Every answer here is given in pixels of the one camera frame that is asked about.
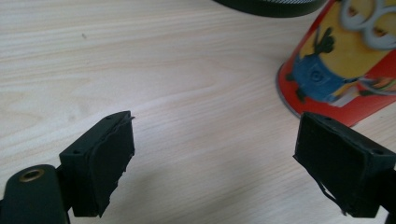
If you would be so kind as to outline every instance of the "wood grain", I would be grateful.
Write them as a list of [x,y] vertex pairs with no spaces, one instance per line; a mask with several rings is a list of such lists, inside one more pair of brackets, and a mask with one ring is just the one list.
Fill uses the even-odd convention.
[[[136,155],[99,218],[72,223],[384,223],[341,215],[291,156],[276,71],[318,13],[212,1],[0,2],[0,191],[100,118],[131,110]],[[355,129],[396,148],[396,105]]]

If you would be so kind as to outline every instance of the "minion's eye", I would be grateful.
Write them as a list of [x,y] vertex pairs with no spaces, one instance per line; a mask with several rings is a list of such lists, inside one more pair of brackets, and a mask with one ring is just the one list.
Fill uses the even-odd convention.
[[354,8],[353,6],[350,6],[348,8],[347,14],[349,17],[354,17],[354,16],[358,15],[358,13],[359,13],[358,10],[356,8]]
[[387,31],[385,31],[385,30],[383,30],[383,29],[381,29],[381,28],[378,28],[378,27],[374,27],[374,28],[373,28],[373,33],[374,33],[376,36],[378,36],[378,37],[382,37],[382,36],[388,34]]

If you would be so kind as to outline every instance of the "black round object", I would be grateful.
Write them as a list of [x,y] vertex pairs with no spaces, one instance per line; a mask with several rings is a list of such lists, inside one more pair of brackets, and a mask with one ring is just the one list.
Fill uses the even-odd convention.
[[226,7],[265,17],[297,17],[320,8],[326,0],[214,0]]

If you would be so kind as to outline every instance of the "yellow cartoon character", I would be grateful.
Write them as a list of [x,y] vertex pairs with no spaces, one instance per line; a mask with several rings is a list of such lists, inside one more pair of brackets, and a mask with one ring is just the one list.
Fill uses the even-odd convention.
[[[396,77],[365,77],[393,49],[396,0],[335,2],[295,57],[287,79],[297,82],[302,102],[309,97],[341,107],[357,96],[394,94]],[[358,90],[358,82],[365,91]]]

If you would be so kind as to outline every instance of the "red container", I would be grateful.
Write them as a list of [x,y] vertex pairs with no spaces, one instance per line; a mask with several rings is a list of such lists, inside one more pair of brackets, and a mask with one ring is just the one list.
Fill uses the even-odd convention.
[[296,114],[351,126],[396,101],[396,0],[331,0],[279,70]]

